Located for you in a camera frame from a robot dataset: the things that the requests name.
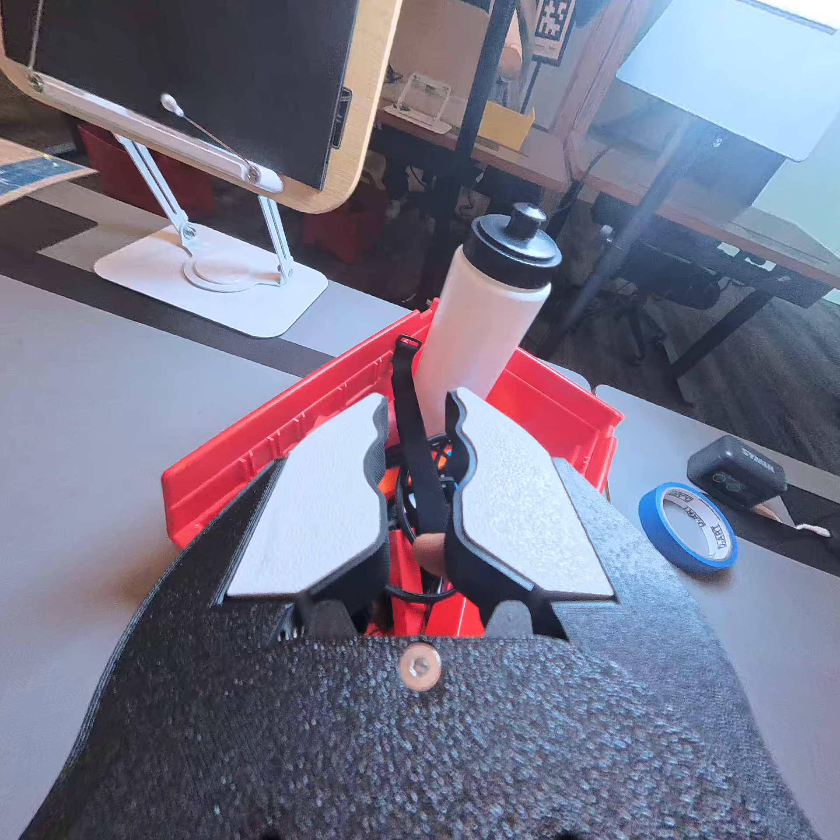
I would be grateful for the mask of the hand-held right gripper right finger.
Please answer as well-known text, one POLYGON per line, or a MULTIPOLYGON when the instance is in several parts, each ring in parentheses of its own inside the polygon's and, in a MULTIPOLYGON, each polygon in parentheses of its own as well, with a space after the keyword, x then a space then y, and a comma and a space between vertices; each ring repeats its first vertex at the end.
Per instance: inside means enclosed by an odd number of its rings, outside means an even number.
POLYGON ((474 603, 611 601, 615 592, 553 457, 465 387, 446 397, 455 483, 446 569, 474 603))

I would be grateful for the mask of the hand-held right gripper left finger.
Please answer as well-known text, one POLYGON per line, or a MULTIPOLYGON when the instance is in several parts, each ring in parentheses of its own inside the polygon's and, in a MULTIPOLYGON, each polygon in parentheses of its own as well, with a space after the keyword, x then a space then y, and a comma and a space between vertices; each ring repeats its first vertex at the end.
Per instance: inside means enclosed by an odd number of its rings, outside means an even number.
POLYGON ((389 581, 388 402, 372 393, 314 428, 282 461, 226 597, 372 599, 389 581))

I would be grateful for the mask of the red plastic bin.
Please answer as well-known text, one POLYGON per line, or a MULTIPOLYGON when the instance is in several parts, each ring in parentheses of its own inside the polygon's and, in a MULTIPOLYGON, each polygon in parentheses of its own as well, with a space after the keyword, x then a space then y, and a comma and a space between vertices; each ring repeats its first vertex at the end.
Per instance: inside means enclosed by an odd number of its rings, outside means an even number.
MULTIPOLYGON (((401 334, 424 340, 434 308, 414 311, 310 373, 168 468, 161 478, 166 529, 180 553, 143 609, 184 637, 222 638, 247 647, 293 644, 289 602, 218 601, 228 560, 245 536, 274 463, 339 410, 371 393, 390 409, 388 446, 397 442, 392 410, 392 353, 401 334)), ((601 494, 616 451, 623 415, 578 386, 570 374, 517 349, 488 402, 521 425, 551 456, 565 459, 601 494)))

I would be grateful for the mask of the person's right hand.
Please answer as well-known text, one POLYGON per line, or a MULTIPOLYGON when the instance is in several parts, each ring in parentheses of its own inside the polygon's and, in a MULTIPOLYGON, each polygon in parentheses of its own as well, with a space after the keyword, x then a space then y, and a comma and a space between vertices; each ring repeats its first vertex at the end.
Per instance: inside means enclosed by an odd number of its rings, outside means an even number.
POLYGON ((420 534, 413 542, 413 555, 423 570, 438 579, 449 581, 446 570, 445 540, 446 534, 443 532, 420 534))

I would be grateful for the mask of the blue tape roll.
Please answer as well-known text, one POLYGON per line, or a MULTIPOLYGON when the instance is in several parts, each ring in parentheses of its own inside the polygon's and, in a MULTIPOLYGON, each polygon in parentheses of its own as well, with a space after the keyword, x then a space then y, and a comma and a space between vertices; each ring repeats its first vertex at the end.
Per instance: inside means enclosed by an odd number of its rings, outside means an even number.
POLYGON ((739 547, 729 521, 697 489, 675 482, 657 486, 638 503, 639 522, 668 562, 694 575, 731 568, 739 547))

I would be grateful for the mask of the white bottle with black cap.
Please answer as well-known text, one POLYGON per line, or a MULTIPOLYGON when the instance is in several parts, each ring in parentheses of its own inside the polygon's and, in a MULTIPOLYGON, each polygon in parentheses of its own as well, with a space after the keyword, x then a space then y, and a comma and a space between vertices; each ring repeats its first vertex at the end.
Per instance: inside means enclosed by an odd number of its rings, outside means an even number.
POLYGON ((515 203, 477 217, 457 247, 414 374, 427 436, 445 431, 448 392, 488 397, 548 299, 562 255, 545 219, 515 203))

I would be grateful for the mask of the white folding stand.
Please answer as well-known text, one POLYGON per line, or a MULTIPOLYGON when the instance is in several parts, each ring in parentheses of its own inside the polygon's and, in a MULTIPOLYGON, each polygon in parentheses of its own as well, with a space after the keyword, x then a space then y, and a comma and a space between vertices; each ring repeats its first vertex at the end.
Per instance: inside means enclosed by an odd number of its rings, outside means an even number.
POLYGON ((276 201, 259 195, 271 251, 196 224, 150 151, 116 138, 170 225, 101 257, 100 278, 258 339, 281 336, 327 290, 323 273, 292 257, 276 201))

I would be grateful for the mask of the small black device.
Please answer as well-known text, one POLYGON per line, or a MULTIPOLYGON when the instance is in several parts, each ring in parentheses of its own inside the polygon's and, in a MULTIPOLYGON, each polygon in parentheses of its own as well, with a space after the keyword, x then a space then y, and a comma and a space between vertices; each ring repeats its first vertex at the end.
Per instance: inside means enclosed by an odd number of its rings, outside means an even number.
POLYGON ((780 464, 731 435, 691 455, 686 476, 709 497, 741 510, 751 510, 788 490, 780 464))

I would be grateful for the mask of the red storage box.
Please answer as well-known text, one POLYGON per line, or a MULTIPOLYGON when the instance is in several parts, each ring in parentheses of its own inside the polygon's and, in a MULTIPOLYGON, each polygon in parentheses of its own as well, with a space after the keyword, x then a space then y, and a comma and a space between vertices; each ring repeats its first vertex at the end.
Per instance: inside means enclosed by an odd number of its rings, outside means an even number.
MULTIPOLYGON (((99 173, 104 192, 121 202, 164 217, 163 209, 121 143, 109 131, 91 123, 81 122, 77 127, 91 167, 99 173)), ((189 218, 200 221, 215 213, 216 204, 208 174, 166 154, 157 151, 151 154, 189 218)))
POLYGON ((332 211, 303 216, 302 243, 353 265, 382 236, 386 206, 384 190, 360 184, 345 203, 332 211))

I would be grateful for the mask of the black light stand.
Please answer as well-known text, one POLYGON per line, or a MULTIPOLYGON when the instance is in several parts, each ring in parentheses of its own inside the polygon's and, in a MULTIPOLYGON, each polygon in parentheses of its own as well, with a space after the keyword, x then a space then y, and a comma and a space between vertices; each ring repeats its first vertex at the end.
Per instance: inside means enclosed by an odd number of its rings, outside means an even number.
POLYGON ((551 359, 563 339, 581 320, 593 298, 607 281, 614 278, 631 247, 657 215, 674 184, 686 175, 698 159, 708 156, 720 143, 721 130, 717 125, 702 119, 689 121, 675 148, 667 155, 665 163, 636 205, 633 215, 599 256, 570 305, 564 310, 561 320, 552 326, 542 340, 539 346, 542 359, 551 359))

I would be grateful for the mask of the brown wooden desk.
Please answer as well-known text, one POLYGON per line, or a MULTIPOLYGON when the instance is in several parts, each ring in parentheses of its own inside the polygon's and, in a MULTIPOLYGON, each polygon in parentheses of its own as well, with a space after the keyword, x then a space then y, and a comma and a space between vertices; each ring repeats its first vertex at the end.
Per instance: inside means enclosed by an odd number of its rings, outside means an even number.
MULTIPOLYGON (((689 131, 687 127, 679 129, 664 151, 654 157, 574 131, 564 142, 566 161, 570 174, 578 177, 598 153, 605 151, 584 182, 599 193, 636 206, 682 146, 689 131)), ((672 182, 656 214, 832 289, 839 288, 838 257, 814 237, 793 223, 753 206, 741 205, 723 191, 713 192, 688 175, 672 182)))
MULTIPOLYGON (((438 134, 423 125, 396 116, 387 108, 378 109, 375 122, 447 152, 455 151, 458 139, 456 129, 438 134)), ((571 184, 570 169, 561 140, 535 127, 530 129, 519 150, 479 137, 471 152, 471 159, 557 193, 564 193, 571 184)))

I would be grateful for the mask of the yellow box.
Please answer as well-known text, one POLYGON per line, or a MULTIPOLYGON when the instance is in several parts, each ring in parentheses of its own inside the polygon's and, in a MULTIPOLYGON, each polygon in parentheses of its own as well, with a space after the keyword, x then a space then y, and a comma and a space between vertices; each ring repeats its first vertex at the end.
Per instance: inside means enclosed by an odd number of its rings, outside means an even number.
POLYGON ((494 101, 486 103, 477 137, 511 151, 520 152, 536 119, 532 108, 527 113, 513 111, 494 101))

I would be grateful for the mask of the black tablet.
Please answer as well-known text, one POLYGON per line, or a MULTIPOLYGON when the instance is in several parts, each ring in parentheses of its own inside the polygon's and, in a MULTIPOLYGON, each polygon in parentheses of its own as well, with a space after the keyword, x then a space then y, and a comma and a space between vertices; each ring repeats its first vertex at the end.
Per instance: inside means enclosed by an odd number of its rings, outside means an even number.
POLYGON ((7 56, 321 189, 354 30, 351 1, 2 2, 7 56))

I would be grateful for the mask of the white light panel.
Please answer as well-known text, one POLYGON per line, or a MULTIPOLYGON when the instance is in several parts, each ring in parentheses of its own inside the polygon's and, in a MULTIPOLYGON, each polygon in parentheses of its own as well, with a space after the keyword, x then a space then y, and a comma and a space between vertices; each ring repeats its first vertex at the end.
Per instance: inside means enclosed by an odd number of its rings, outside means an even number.
POLYGON ((838 1, 673 1, 616 78, 802 162, 838 114, 838 30, 838 1))

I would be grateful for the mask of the black and white marker tag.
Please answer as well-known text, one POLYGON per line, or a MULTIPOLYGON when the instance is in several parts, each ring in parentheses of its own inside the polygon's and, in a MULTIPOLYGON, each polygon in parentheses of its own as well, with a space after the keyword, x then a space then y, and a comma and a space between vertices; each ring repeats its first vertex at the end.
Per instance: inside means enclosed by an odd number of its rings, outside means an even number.
POLYGON ((552 67, 560 65, 570 35, 576 1, 538 1, 532 27, 531 58, 552 67))

